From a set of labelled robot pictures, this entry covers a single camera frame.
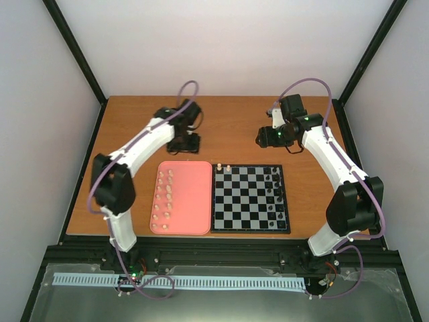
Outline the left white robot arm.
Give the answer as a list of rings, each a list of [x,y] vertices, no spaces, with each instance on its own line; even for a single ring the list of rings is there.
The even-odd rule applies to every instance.
[[[198,135],[194,123],[202,114],[200,106],[185,99],[177,108],[158,109],[149,123],[124,146],[93,159],[90,192],[86,206],[107,222],[110,243],[118,252],[116,262],[125,270],[139,263],[137,241],[131,219],[136,192],[133,178],[143,164],[162,146],[188,143]]]

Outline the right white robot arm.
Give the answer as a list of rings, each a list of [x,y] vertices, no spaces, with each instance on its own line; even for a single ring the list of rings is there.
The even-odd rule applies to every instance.
[[[327,116],[309,114],[299,95],[278,99],[267,111],[272,124],[259,129],[255,139],[262,148],[290,148],[298,144],[309,151],[327,175],[334,195],[326,209],[326,223],[311,236],[301,251],[299,263],[315,270],[322,260],[339,252],[346,242],[364,231],[380,227],[374,238],[385,233],[382,211],[384,185],[380,178],[361,170],[334,138]]]

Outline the black white chess board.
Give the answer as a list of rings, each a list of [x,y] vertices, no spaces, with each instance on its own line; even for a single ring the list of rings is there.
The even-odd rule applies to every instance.
[[[291,233],[286,185],[280,164],[227,164],[218,172],[212,165],[212,217],[213,233]],[[280,168],[279,174],[273,167]],[[266,168],[271,174],[264,174]],[[284,218],[278,220],[278,213]]]

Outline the pink plastic tray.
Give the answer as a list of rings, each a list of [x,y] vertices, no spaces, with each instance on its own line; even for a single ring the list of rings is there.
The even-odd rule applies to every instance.
[[[165,161],[160,170],[151,208],[149,227],[157,235],[204,235],[210,230],[212,165],[206,161]]]

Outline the black aluminium frame rail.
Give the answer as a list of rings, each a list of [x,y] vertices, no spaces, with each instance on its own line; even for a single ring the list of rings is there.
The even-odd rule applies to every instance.
[[[98,264],[102,270],[120,272],[147,269],[164,273],[175,266],[257,267],[282,274],[321,275],[337,261],[346,268],[394,268],[403,272],[397,251],[380,241],[357,241],[355,250],[323,259],[311,258],[304,239],[218,239],[140,237],[132,250],[118,257],[107,237],[67,236],[49,246],[42,260],[48,264]]]

